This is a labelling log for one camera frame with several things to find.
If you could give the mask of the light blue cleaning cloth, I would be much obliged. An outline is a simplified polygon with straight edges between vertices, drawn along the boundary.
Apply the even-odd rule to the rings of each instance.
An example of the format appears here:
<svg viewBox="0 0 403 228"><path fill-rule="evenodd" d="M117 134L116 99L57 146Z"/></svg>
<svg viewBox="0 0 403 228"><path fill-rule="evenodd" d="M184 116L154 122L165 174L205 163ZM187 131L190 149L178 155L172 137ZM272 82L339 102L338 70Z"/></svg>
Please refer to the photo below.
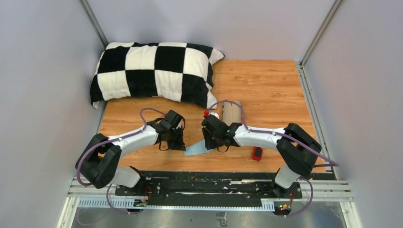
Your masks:
<svg viewBox="0 0 403 228"><path fill-rule="evenodd" d="M207 149L205 144L206 144L205 140L201 140L193 145L186 147L186 149L184 151L184 155L185 156L194 156L194 155L212 152L213 149Z"/></svg>

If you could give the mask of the beige plaid glasses case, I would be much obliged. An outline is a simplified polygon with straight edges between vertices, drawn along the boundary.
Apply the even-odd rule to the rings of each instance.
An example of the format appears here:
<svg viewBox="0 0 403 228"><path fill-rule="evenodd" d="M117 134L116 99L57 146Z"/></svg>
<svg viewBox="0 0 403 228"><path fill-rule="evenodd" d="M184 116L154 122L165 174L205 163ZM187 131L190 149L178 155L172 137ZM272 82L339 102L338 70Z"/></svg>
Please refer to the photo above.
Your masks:
<svg viewBox="0 0 403 228"><path fill-rule="evenodd" d="M222 121L227 126L232 123L242 123L241 109L236 104L224 102L222 104Z"/></svg>

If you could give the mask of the red sunglasses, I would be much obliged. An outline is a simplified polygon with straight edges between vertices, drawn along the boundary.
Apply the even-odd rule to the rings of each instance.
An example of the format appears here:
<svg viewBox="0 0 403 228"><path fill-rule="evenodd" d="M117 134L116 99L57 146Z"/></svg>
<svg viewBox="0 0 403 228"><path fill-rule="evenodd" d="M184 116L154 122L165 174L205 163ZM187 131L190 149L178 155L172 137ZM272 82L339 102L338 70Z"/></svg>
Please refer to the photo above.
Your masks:
<svg viewBox="0 0 403 228"><path fill-rule="evenodd" d="M260 161L263 155L263 149L261 147L254 147L252 151L252 159Z"/></svg>

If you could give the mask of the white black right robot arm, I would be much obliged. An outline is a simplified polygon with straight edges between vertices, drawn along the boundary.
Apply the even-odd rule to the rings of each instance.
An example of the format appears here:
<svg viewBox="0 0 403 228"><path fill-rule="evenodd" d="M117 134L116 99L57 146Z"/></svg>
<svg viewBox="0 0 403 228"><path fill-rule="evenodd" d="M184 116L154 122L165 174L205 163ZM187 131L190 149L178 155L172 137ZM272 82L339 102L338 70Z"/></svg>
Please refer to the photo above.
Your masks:
<svg viewBox="0 0 403 228"><path fill-rule="evenodd" d="M301 176L308 176L321 153L322 146L295 123L285 128L255 128L242 123L227 125L209 114L202 121L206 149L260 147L278 152L285 162L271 183L272 194L284 198L291 185Z"/></svg>

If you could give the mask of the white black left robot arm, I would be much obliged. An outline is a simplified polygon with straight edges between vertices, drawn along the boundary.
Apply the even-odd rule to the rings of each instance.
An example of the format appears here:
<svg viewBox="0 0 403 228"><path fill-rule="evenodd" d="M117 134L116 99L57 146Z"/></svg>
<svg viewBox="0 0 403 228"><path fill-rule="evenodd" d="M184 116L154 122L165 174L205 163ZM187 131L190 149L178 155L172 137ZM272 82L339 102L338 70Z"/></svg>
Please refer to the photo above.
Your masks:
<svg viewBox="0 0 403 228"><path fill-rule="evenodd" d="M183 141L185 118L174 110L161 114L162 117L149 122L140 115L143 125L136 130L113 136L94 135L75 164L79 184L97 189L110 184L121 185L132 195L141 196L146 184L140 180L140 172L133 167L120 166L120 159L143 147L163 142L169 150L186 150Z"/></svg>

